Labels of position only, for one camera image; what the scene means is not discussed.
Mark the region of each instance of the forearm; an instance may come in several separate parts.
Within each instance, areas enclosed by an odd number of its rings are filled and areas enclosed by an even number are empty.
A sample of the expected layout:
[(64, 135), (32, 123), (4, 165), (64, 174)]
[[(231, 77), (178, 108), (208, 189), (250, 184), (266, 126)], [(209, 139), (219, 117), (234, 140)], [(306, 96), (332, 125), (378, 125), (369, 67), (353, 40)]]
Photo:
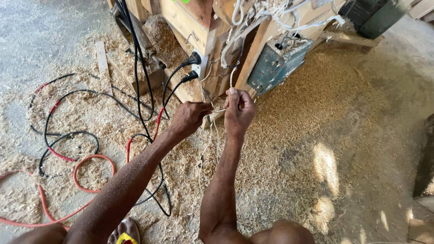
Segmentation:
[(170, 128), (164, 130), (108, 181), (80, 214), (64, 243), (107, 243), (111, 232), (142, 195), (158, 164), (179, 142)]
[(227, 227), (229, 231), (237, 228), (234, 182), (242, 145), (242, 137), (228, 138), (226, 141), (220, 163), (202, 200), (200, 224), (202, 238), (206, 238), (204, 235), (219, 231), (219, 228)]

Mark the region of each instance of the hand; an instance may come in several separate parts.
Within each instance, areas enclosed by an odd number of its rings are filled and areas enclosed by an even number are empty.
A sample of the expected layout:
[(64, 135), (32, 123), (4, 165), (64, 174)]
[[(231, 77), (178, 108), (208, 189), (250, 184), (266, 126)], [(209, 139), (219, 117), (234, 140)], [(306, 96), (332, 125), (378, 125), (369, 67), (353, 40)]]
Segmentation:
[(204, 116), (211, 114), (214, 108), (209, 103), (185, 102), (175, 111), (170, 130), (179, 141), (193, 134), (202, 125)]
[(224, 104), (224, 127), (226, 137), (237, 140), (244, 139), (246, 130), (255, 117), (257, 108), (249, 93), (231, 87), (226, 91), (228, 97)]

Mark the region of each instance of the green machine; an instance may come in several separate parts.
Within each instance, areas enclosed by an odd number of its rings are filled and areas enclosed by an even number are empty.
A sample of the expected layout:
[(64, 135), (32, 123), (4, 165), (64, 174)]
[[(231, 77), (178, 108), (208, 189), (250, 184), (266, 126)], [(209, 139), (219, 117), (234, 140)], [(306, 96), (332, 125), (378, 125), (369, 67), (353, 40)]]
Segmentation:
[(339, 14), (347, 16), (359, 34), (375, 39), (409, 10), (410, 5), (403, 0), (353, 0), (343, 6)]
[(247, 83), (258, 96), (270, 91), (304, 63), (304, 56), (313, 44), (312, 39), (283, 38), (283, 34), (271, 39), (264, 46)]

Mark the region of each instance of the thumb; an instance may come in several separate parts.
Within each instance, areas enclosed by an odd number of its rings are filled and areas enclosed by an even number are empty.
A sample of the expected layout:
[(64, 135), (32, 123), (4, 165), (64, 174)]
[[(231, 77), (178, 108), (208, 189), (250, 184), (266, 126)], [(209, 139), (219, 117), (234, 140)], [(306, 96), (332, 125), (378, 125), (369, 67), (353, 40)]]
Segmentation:
[(229, 108), (235, 108), (238, 110), (238, 102), (240, 101), (240, 96), (238, 95), (237, 89), (234, 87), (229, 88)]

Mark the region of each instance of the yellow flip-flop strap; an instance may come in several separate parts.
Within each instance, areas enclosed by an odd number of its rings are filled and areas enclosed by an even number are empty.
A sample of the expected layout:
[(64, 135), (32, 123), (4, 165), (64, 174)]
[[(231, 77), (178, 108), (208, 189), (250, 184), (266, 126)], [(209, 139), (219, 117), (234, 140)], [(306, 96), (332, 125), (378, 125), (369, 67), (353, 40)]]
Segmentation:
[(136, 240), (134, 240), (131, 236), (129, 236), (127, 233), (122, 233), (122, 235), (119, 237), (118, 241), (116, 242), (116, 244), (121, 244), (122, 241), (128, 241), (130, 240), (133, 244), (138, 244), (136, 242)]

